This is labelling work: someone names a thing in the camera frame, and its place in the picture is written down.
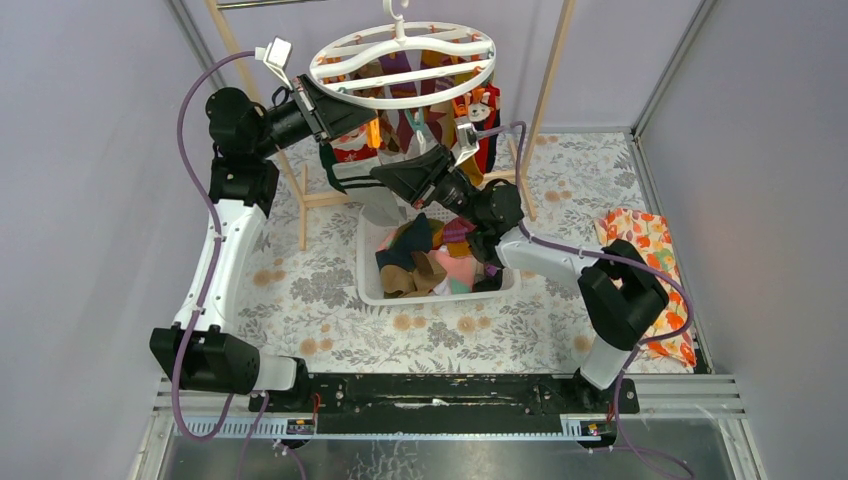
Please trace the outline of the dark green sock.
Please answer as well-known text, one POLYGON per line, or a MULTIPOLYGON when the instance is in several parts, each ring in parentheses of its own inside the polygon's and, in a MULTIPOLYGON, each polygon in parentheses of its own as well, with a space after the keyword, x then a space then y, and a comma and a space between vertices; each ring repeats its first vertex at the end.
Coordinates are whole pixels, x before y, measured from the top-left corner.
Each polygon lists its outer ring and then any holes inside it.
POLYGON ((318 146, 320 162, 327 177, 328 184, 335 190, 342 192, 338 180, 333 171, 333 166, 337 164, 337 158, 333 147, 329 143, 320 143, 318 146))

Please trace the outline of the orange clothespin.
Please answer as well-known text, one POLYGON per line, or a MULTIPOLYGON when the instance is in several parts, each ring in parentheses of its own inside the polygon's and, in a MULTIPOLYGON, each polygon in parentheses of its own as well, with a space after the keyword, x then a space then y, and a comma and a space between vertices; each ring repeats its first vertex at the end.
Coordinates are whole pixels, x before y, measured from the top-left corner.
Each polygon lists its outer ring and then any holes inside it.
POLYGON ((369 148, 379 149, 382 145, 380 120, 375 118, 365 125, 366 144, 369 148))

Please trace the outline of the teal clothespin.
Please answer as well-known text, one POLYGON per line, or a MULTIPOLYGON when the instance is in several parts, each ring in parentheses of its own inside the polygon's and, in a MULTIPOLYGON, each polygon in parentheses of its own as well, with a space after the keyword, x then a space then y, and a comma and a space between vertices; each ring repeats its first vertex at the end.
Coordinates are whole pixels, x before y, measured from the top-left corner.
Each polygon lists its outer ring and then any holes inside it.
POLYGON ((405 117, 413 131, 407 155, 422 154, 426 151, 427 139, 424 133, 426 123, 423 121, 421 109, 405 111, 405 117))

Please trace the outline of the white round clip hanger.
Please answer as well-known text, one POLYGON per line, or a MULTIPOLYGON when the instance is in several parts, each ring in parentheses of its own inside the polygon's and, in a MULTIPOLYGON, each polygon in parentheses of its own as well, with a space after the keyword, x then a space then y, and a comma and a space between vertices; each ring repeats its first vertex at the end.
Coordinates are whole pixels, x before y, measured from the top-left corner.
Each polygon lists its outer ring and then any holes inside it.
POLYGON ((388 23, 343 36, 315 54, 309 77, 329 95, 375 110, 408 110, 469 96, 496 67, 494 40, 456 23, 408 21, 384 1, 388 23))

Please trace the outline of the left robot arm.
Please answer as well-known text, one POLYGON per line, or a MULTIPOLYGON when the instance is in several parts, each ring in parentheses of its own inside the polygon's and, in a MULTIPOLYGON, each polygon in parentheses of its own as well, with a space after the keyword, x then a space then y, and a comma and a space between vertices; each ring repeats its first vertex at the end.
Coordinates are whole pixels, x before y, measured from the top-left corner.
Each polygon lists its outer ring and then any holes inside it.
POLYGON ((308 76, 294 79, 285 102, 265 108, 240 89, 213 93, 204 111, 214 157, 200 190, 209 224, 183 306, 149 348, 180 390, 246 395, 270 391, 288 411, 309 401, 303 360, 273 356, 236 336, 236 296, 250 251, 276 196, 271 155, 311 138, 327 143, 376 119, 372 109, 326 94, 308 76))

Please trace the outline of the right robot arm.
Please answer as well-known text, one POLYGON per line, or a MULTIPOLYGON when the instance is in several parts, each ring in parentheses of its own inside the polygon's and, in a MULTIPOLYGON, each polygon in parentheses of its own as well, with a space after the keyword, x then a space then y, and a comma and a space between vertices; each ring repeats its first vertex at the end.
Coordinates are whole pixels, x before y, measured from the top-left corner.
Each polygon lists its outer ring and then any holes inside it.
POLYGON ((634 245, 616 240, 599 251, 557 244, 523 223, 519 187, 505 179, 483 188, 456 168, 443 146, 371 169, 375 180, 413 207, 441 205, 472 224, 466 238, 473 256, 500 268, 535 273, 575 288, 595 340, 577 371, 575 402, 597 412, 613 398, 612 384, 669 303, 658 275, 634 245))

